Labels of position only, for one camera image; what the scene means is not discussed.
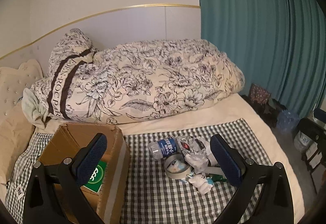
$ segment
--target curtain fold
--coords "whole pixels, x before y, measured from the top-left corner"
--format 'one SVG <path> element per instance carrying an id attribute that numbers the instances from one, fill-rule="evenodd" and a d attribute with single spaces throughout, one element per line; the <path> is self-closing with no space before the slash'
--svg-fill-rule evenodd
<path id="1" fill-rule="evenodd" d="M 316 0 L 200 0 L 202 38 L 300 116 L 325 94 L 325 17 Z"/>

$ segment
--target white toy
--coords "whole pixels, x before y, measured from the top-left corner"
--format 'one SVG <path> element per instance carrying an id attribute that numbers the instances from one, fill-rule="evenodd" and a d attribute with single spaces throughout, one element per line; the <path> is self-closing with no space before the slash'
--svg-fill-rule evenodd
<path id="1" fill-rule="evenodd" d="M 194 175 L 193 178 L 188 180 L 193 186 L 195 186 L 201 194 L 206 194 L 214 185 L 211 178 L 206 178 L 205 175 Z"/>

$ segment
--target floral comforter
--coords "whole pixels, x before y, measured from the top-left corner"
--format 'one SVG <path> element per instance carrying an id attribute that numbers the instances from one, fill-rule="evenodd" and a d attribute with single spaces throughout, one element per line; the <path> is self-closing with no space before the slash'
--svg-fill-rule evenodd
<path id="1" fill-rule="evenodd" d="M 206 40 L 141 41 L 98 51 L 79 29 L 51 53 L 31 90 L 51 116 L 122 124 L 210 107 L 245 78 Z"/>

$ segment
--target gray checkered blanket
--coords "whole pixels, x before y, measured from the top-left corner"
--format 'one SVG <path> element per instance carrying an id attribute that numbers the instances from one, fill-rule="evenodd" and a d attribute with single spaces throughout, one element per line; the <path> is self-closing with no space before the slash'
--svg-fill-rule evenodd
<path id="1" fill-rule="evenodd" d="M 163 162 L 154 161 L 147 146 L 149 142 L 169 136 L 193 135 L 209 139 L 216 133 L 221 134 L 243 157 L 251 157 L 257 163 L 271 165 L 264 149 L 243 119 L 182 131 L 125 136 L 125 141 L 130 147 L 131 160 L 120 222 L 212 223 L 236 189 L 228 183 L 215 183 L 210 192 L 202 195 L 191 184 L 166 177 Z M 39 133 L 33 135 L 27 150 L 15 164 L 5 205 L 18 224 L 22 224 L 25 197 L 18 199 L 15 189 L 21 184 L 23 191 L 26 192 L 32 166 L 52 136 Z M 261 186 L 257 186 L 241 222 L 250 217 L 260 190 Z"/>
<path id="2" fill-rule="evenodd" d="M 22 224 L 25 196 L 18 199 L 15 189 L 21 184 L 23 192 L 26 193 L 33 165 L 52 136 L 53 134 L 35 133 L 31 137 L 27 149 L 19 156 L 15 163 L 4 204 L 18 224 Z"/>

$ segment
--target cardboard box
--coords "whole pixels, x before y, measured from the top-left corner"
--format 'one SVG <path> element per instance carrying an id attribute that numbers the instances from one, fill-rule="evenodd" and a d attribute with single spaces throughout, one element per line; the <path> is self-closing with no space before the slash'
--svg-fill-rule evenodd
<path id="1" fill-rule="evenodd" d="M 86 187 L 81 187 L 81 190 L 100 218 L 105 223 L 115 224 L 120 222 L 130 159 L 129 147 L 118 127 L 65 123 L 57 129 L 39 157 L 39 161 L 44 165 L 52 165 L 62 162 L 67 157 L 74 157 L 82 147 L 89 144 L 97 133 L 103 133 L 108 140 L 108 147 L 101 159 L 107 163 L 103 183 L 99 193 Z M 67 206 L 60 185 L 56 185 L 56 192 L 68 219 L 73 223 L 78 223 Z"/>

